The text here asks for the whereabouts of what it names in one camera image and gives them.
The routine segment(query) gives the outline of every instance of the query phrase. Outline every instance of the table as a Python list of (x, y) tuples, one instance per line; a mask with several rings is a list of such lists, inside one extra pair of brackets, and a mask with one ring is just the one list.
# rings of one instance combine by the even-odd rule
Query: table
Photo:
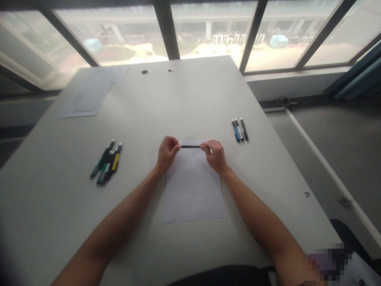
[[(88, 72), (78, 71), (0, 171), (3, 243), (23, 283), (54, 280), (149, 173), (165, 135), (219, 140), (228, 164), (307, 254), (341, 242), (230, 56), (130, 65), (96, 116), (56, 119)], [(250, 142), (237, 143), (235, 117), (244, 119)], [(98, 188), (89, 175), (112, 138), (124, 143), (119, 169)], [(224, 183), (226, 218), (167, 225), (164, 189), (165, 177), (101, 285), (165, 285), (223, 265), (271, 264)]]

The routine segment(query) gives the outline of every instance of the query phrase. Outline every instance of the window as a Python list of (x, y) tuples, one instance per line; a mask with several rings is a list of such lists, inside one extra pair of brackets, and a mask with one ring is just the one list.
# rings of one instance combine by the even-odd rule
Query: window
[(357, 0), (306, 66), (348, 62), (381, 31), (381, 2)]
[(172, 4), (180, 58), (230, 55), (239, 66), (256, 7), (256, 1)]
[(280, 31), (288, 31), (291, 28), (292, 21), (278, 21), (275, 24), (275, 28), (278, 28)]
[(29, 90), (23, 88), (10, 79), (0, 75), (1, 95), (11, 95), (15, 93), (29, 93)]
[(66, 86), (89, 67), (38, 11), (0, 12), (0, 62), (44, 90)]
[(153, 6), (56, 13), (102, 66), (168, 60)]
[(269, 1), (245, 71), (294, 67), (338, 4), (339, 0)]

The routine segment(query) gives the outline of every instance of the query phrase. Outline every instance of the yellow pen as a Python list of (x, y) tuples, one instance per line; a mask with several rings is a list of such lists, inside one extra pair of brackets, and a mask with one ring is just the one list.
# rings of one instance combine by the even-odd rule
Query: yellow pen
[(115, 150), (115, 159), (114, 159), (114, 163), (112, 164), (112, 167), (111, 167), (111, 172), (113, 172), (113, 173), (115, 173), (116, 169), (118, 168), (119, 157), (120, 157), (121, 151), (122, 151), (122, 143), (119, 143), (118, 148)]

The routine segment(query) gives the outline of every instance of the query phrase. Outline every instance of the blue curtain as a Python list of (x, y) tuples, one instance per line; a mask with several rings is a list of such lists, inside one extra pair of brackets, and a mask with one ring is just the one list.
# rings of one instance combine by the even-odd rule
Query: blue curtain
[(352, 100), (381, 93), (381, 43), (326, 90), (331, 98)]

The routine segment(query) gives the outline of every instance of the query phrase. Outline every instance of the person's left hand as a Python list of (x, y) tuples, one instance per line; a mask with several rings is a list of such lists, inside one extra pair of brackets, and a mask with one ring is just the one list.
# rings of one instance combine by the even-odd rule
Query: person's left hand
[(172, 166), (177, 152), (181, 149), (179, 141), (172, 136), (165, 136), (159, 147), (158, 162), (156, 167), (161, 172), (166, 172)]

